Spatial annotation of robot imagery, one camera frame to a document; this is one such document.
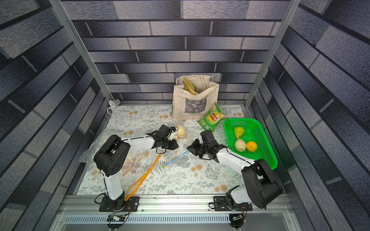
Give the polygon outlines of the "clear bag of buns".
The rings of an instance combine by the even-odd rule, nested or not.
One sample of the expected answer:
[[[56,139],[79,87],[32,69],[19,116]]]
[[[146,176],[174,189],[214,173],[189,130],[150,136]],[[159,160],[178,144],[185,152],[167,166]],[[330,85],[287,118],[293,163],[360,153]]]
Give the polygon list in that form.
[[[172,164],[180,160],[188,153],[187,146],[190,142],[190,136],[188,135],[183,124],[177,123],[171,126],[175,128],[175,132],[170,137],[172,138],[172,141],[177,143],[178,147],[175,148],[175,150],[168,150],[163,155],[163,160],[165,162],[163,169],[165,170],[169,169]]]

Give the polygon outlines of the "yellow pear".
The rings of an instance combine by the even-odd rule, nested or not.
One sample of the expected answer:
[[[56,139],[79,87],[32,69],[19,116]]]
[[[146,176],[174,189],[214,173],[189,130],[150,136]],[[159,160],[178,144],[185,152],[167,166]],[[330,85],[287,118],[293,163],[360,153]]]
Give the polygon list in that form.
[[[257,148],[258,148],[257,143],[254,141],[249,141],[246,143],[246,149],[251,153],[257,151]]]

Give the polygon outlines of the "green fruit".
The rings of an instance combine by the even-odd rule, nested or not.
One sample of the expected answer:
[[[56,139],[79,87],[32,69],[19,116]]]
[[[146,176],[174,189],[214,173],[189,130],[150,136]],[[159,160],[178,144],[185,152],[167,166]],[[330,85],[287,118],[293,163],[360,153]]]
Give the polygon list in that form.
[[[236,139],[240,139],[244,133],[245,133],[245,129],[243,127],[234,128],[234,134],[235,134]]]

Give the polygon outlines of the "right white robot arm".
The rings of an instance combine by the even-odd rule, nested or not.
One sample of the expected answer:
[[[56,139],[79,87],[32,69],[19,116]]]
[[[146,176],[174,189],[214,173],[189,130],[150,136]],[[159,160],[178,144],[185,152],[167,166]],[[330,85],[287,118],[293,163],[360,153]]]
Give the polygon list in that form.
[[[232,152],[230,147],[219,144],[210,130],[200,135],[202,141],[195,139],[187,150],[200,159],[226,165],[243,178],[243,187],[236,186],[225,194],[229,209],[236,210],[245,203],[266,209],[270,202],[283,193],[283,186],[264,159],[252,160]]]

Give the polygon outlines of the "clear orange zip-top bag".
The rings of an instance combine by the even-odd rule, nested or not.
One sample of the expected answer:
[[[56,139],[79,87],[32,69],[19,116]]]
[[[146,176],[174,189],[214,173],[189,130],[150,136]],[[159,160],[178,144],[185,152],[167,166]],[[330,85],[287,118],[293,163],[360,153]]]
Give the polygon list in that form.
[[[120,170],[127,155],[136,151],[163,147],[168,135],[154,131],[134,138],[123,138],[109,129],[104,129],[80,158],[81,161],[94,162],[103,175],[105,194],[116,201],[123,196]]]

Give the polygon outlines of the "beige round fruit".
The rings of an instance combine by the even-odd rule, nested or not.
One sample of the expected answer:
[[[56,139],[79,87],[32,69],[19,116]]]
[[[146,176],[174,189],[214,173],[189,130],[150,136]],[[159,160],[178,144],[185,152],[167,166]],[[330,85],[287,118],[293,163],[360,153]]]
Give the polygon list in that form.
[[[242,139],[237,139],[234,144],[235,150],[238,152],[244,152],[246,150],[246,143]]]

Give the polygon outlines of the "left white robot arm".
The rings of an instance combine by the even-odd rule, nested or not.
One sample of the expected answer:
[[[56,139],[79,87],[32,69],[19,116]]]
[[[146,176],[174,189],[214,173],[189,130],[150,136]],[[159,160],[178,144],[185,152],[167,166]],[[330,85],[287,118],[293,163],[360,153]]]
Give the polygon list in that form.
[[[179,127],[162,125],[158,131],[147,133],[144,137],[122,139],[117,135],[112,135],[108,138],[95,154],[93,160],[103,174],[106,187],[105,195],[110,201],[116,202],[124,195],[119,171],[122,169],[127,155],[146,149],[175,150],[178,148],[178,144],[173,138],[178,130]]]

